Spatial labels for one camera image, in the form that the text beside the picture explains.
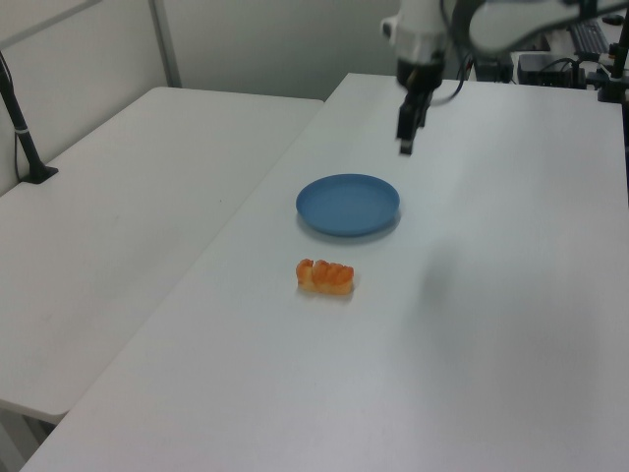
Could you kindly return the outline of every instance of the black cable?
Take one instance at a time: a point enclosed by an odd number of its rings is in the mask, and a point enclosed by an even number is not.
[[[443,19],[443,23],[445,24],[445,28],[447,29],[448,35],[452,39],[452,43],[454,44],[454,49],[456,50],[456,55],[459,59],[459,70],[462,70],[465,67],[465,58],[463,57],[463,51],[461,51],[461,47],[458,41],[454,38],[454,34],[452,33],[452,26],[448,21],[448,16],[445,13],[445,4],[444,0],[439,0],[439,9],[441,10],[441,18]],[[456,90],[452,92],[450,96],[442,98],[441,100],[435,100],[431,106],[440,106],[445,105],[446,103],[452,101],[452,99],[459,94],[459,91],[463,88],[463,83],[465,82],[465,73],[461,74],[461,79],[459,80],[459,85],[456,87]]]

